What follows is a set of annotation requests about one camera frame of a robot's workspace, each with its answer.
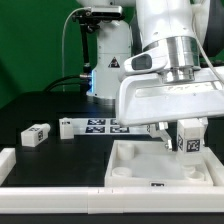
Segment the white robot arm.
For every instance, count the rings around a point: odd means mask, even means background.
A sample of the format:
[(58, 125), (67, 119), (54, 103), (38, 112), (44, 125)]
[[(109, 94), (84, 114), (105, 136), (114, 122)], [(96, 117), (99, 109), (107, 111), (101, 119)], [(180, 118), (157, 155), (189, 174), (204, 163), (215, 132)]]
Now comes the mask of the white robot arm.
[(90, 95), (113, 100), (117, 122), (151, 126), (224, 114), (224, 76), (202, 69), (194, 18), (212, 3), (87, 0), (100, 21)]

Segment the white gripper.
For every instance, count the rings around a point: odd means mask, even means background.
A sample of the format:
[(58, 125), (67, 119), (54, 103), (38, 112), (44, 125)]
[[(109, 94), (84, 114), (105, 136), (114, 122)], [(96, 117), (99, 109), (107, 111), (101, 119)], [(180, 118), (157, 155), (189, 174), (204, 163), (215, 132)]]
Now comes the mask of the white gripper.
[(196, 71), (192, 82), (164, 84), (156, 73), (130, 76), (122, 81), (116, 99), (118, 123), (121, 126), (156, 123), (156, 134), (168, 151), (173, 146), (167, 122), (199, 118), (201, 135), (205, 135), (207, 117), (217, 116), (224, 116), (224, 84), (209, 68)]

